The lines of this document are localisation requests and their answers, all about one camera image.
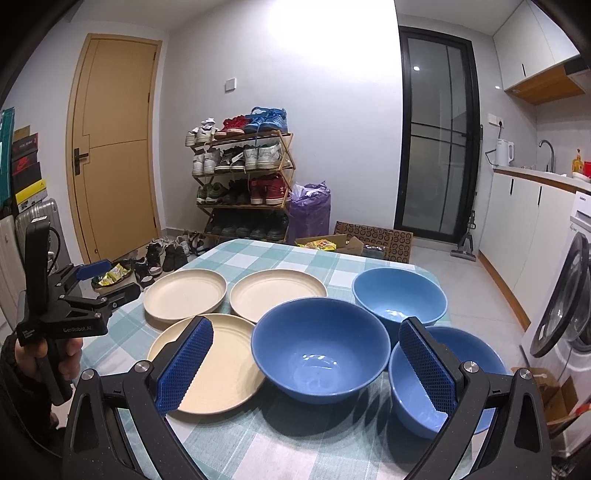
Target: purple bag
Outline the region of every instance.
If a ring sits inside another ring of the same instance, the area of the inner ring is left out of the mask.
[[[289,245],[294,245],[296,238],[329,234],[330,190],[325,182],[305,186],[296,184],[290,200]]]

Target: door handle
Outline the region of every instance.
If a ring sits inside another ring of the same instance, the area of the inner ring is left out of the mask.
[[[80,175],[80,160],[88,158],[88,153],[80,155],[80,149],[74,149],[74,175]]]

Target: blue bowl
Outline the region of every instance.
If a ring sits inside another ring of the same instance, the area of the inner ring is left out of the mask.
[[[369,310],[386,327],[392,346],[398,343],[398,329],[406,317],[433,325],[447,312],[447,297],[428,278],[402,268],[374,268],[353,281],[357,305]]]
[[[366,310],[342,300],[283,303],[256,324],[252,355],[269,380],[290,397],[335,403],[374,381],[388,365],[386,328]]]
[[[496,352],[478,337],[451,327],[427,327],[427,330],[436,341],[445,343],[460,362],[472,360],[491,374],[508,373]],[[392,350],[388,375],[392,408],[400,422],[415,435],[435,438],[447,420],[447,414],[435,410],[400,344]],[[482,413],[475,433],[483,432],[491,425],[494,412],[494,408],[489,408]]]

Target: wall cabinet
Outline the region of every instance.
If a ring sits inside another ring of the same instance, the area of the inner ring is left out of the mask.
[[[560,27],[530,0],[515,10],[494,40],[505,90],[579,54]]]

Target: sliding glass door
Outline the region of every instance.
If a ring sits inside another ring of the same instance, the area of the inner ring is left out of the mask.
[[[466,232],[479,161],[472,43],[400,28],[404,120],[395,227],[457,242]]]

